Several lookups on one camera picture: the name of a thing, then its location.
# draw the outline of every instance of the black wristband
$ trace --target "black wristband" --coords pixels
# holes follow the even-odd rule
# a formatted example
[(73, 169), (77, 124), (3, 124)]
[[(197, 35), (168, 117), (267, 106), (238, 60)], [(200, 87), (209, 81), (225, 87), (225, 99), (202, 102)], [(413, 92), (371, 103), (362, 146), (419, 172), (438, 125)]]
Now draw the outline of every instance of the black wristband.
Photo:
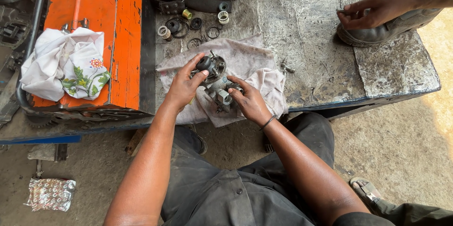
[(277, 117), (276, 114), (274, 114), (274, 115), (269, 119), (269, 121), (267, 121), (266, 124), (264, 124), (264, 126), (260, 128), (260, 131), (263, 130), (264, 127), (266, 127), (266, 126), (270, 123), (270, 121), (272, 121), (275, 117)]

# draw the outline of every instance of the embroidered flower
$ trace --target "embroidered flower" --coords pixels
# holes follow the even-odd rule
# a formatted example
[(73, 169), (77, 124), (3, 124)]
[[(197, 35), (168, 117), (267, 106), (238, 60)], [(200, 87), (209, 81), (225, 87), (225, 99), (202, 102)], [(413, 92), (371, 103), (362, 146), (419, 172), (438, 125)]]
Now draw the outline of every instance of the embroidered flower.
[(91, 63), (91, 66), (94, 66), (95, 68), (103, 67), (102, 61), (97, 60), (97, 59), (93, 59), (92, 61), (90, 61), (90, 63)]

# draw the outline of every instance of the person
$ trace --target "person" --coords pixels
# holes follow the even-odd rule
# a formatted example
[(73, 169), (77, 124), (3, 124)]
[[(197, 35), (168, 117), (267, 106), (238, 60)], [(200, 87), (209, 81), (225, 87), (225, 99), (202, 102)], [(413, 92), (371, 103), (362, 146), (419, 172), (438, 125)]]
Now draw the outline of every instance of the person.
[(349, 183), (375, 215), (396, 226), (453, 225), (453, 211), (413, 203), (396, 206), (384, 200), (374, 184), (365, 178), (354, 177)]
[(334, 136), (327, 119), (303, 113), (282, 125), (245, 81), (229, 89), (245, 117), (263, 129), (276, 152), (234, 170), (220, 170), (199, 154), (204, 143), (175, 126), (207, 71), (189, 78), (204, 56), (182, 67), (159, 107), (105, 217), (105, 226), (327, 225), (390, 226), (372, 215), (332, 169)]
[(445, 7), (453, 0), (362, 0), (337, 11), (337, 34), (353, 46), (375, 46), (427, 25)]

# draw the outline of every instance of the hand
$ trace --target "hand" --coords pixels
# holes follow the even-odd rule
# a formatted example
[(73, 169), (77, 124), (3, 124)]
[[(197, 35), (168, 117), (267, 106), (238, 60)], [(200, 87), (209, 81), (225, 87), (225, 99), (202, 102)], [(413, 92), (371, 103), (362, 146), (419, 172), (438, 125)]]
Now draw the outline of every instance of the hand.
[(371, 29), (384, 24), (410, 10), (416, 9), (415, 0), (362, 0), (337, 12), (346, 30)]
[(242, 93), (236, 89), (228, 89), (228, 93), (233, 97), (234, 101), (237, 102), (244, 116), (256, 123), (260, 128), (263, 127), (263, 125), (272, 117), (272, 113), (267, 109), (266, 103), (260, 92), (240, 78), (231, 75), (227, 76), (227, 78), (234, 83), (240, 84), (244, 90), (244, 95), (242, 95)]
[(203, 56), (204, 53), (197, 54), (176, 73), (170, 90), (167, 96), (165, 96), (164, 103), (171, 105), (169, 108), (178, 109), (178, 113), (195, 97), (198, 86), (209, 74), (207, 70), (203, 70), (202, 72), (196, 73), (192, 79), (189, 78), (190, 72), (195, 69), (195, 65)]

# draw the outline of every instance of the rubber cap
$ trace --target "rubber cap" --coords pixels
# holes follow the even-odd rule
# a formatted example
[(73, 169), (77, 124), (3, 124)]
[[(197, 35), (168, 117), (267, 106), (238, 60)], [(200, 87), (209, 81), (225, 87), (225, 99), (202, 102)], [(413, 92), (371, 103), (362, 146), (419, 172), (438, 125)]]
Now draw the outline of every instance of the rubber cap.
[(204, 56), (195, 66), (196, 69), (203, 71), (207, 70), (211, 66), (211, 58), (209, 56)]

